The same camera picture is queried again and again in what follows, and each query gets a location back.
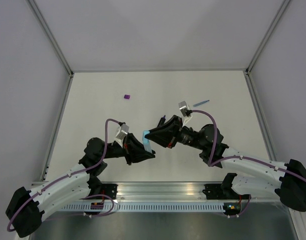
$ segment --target blue pen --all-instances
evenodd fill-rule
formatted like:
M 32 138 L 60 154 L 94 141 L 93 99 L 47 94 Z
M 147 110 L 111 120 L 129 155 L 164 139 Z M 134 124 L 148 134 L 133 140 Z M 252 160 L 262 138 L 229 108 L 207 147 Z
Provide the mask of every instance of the blue pen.
M 193 107 L 198 107 L 198 106 L 200 106 L 200 105 L 202 105 L 202 104 L 206 104 L 206 103 L 209 102 L 209 101 L 210 101 L 210 100 L 201 101 L 201 102 L 199 102 L 199 103 L 194 104 Z

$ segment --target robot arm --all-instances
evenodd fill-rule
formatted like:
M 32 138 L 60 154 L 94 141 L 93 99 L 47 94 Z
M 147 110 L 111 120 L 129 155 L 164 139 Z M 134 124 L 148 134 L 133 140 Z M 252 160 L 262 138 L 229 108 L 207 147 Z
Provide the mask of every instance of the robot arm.
M 127 131 L 128 127 L 122 124 L 115 136 L 116 141 L 107 145 L 105 159 L 125 157 L 126 163 L 131 165 L 155 158 L 155 151 L 145 151 L 142 143 Z M 6 210 L 10 220 L 27 200 L 37 195 L 24 206 L 12 222 L 20 238 L 33 233 L 50 215 L 69 203 L 102 193 L 102 183 L 97 176 L 103 172 L 107 164 L 102 161 L 97 167 L 85 170 L 99 162 L 104 153 L 104 146 L 103 140 L 91 138 L 84 149 L 83 158 L 57 180 L 29 190 L 21 187 L 15 191 Z
M 284 205 L 296 211 L 306 211 L 306 182 L 303 181 L 306 181 L 306 169 L 299 161 L 268 161 L 238 151 L 222 143 L 224 137 L 213 124 L 203 126 L 200 131 L 184 126 L 192 118 L 192 111 L 185 102 L 179 104 L 179 109 L 183 120 L 174 115 L 169 121 L 151 129 L 145 137 L 164 148 L 172 149 L 177 143 L 181 143 L 199 149 L 202 151 L 199 157 L 210 167 L 216 166 L 254 176 L 228 173 L 221 185 L 222 194 L 228 199 L 235 199 L 238 195 L 260 194 L 262 197 L 279 198 Z M 210 162 L 215 129 L 217 138 Z

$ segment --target white table surface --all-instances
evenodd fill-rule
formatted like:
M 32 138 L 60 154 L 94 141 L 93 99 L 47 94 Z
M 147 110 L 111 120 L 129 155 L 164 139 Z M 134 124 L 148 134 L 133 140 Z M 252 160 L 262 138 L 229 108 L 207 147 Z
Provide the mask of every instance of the white table surface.
M 142 141 L 142 132 L 158 124 L 166 115 L 181 116 L 178 103 L 210 113 L 217 123 L 223 143 L 261 158 L 268 158 L 249 90 L 242 71 L 163 71 L 75 73 L 57 135 L 46 180 L 77 164 L 88 140 L 104 140 L 108 118 L 126 122 L 129 132 Z M 211 123 L 194 113 L 188 127 L 199 131 Z M 109 124 L 112 142 L 118 125 Z M 99 176 L 112 182 L 194 182 L 221 181 L 226 171 L 207 167 L 198 149 L 178 143 L 173 149 L 151 142 L 156 158 L 131 166 L 124 158 L 104 160 L 108 167 Z

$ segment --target gray floor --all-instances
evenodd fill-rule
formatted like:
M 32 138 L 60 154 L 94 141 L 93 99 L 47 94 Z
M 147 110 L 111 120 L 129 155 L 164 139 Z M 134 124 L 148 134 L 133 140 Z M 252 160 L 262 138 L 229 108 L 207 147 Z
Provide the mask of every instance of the gray floor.
M 56 213 L 57 217 L 64 212 Z M 46 221 L 30 240 L 297 240 L 288 209 L 253 203 L 240 218 L 214 213 L 118 212 Z

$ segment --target white wall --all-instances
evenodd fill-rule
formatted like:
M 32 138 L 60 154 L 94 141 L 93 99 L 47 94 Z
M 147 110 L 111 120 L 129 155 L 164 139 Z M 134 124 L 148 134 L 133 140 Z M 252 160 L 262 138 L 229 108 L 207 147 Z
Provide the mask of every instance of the white wall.
M 282 0 L 36 0 L 74 71 L 245 69 Z
M 306 0 L 291 2 L 251 76 L 278 160 L 306 166 Z
M 0 0 L 0 240 L 13 192 L 38 179 L 68 75 L 25 0 Z

